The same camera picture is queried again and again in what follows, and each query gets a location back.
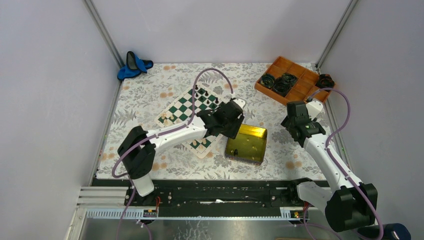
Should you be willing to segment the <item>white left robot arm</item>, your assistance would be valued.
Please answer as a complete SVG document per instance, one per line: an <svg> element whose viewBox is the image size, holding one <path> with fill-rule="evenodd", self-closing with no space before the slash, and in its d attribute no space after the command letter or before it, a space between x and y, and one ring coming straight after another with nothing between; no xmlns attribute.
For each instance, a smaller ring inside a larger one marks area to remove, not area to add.
<svg viewBox="0 0 424 240"><path fill-rule="evenodd" d="M134 127L118 147L119 162L123 163L136 190L136 199L144 206L155 200L154 184L149 176L156 154L175 145L222 135L231 139L244 120L246 101L232 98L216 110L200 110L188 121L168 127L144 130Z"/></svg>

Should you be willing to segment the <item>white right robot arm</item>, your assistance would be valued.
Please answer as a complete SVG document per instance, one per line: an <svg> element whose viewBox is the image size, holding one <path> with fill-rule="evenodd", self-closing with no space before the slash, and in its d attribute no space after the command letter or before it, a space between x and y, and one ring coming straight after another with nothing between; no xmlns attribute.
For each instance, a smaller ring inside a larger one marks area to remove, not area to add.
<svg viewBox="0 0 424 240"><path fill-rule="evenodd" d="M323 104L318 100L291 101L286 107L287 116L281 125L313 158L329 185L329 189L324 189L310 178L295 179L287 188L287 201L293 206L307 202L316 207L335 232L374 224L376 217L372 211L377 207L377 189L355 176L337 153L328 153L333 146L316 120Z"/></svg>

